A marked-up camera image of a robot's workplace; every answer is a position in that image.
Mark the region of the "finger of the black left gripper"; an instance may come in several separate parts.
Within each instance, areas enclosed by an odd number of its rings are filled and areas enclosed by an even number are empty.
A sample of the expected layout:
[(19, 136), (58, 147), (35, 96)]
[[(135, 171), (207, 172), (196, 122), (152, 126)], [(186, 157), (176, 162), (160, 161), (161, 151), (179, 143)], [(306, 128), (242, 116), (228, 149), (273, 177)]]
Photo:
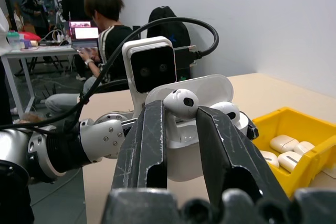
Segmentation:
[(254, 124), (254, 122), (247, 117), (248, 119), (248, 125), (247, 125), (247, 133), (246, 136), (250, 139), (250, 140), (255, 140), (256, 138), (259, 137), (259, 131), (257, 126)]

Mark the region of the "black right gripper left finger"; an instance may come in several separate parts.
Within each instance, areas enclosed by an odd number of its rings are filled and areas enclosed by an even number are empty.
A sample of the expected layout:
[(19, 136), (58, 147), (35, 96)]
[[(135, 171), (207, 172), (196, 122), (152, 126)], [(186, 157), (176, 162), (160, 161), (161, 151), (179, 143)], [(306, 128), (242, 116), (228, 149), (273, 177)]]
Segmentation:
[(117, 188), (167, 188), (165, 109), (161, 100), (143, 108), (136, 139), (124, 141), (112, 181)]

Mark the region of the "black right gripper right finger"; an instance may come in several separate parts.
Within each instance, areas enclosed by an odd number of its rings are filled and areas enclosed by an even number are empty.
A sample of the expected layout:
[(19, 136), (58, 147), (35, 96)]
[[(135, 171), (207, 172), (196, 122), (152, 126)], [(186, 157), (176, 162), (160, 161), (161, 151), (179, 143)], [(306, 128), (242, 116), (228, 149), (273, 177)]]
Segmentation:
[(211, 203), (222, 193), (240, 189), (254, 203), (269, 199), (288, 203), (289, 198), (259, 149), (223, 112), (200, 106), (196, 114), (202, 170)]

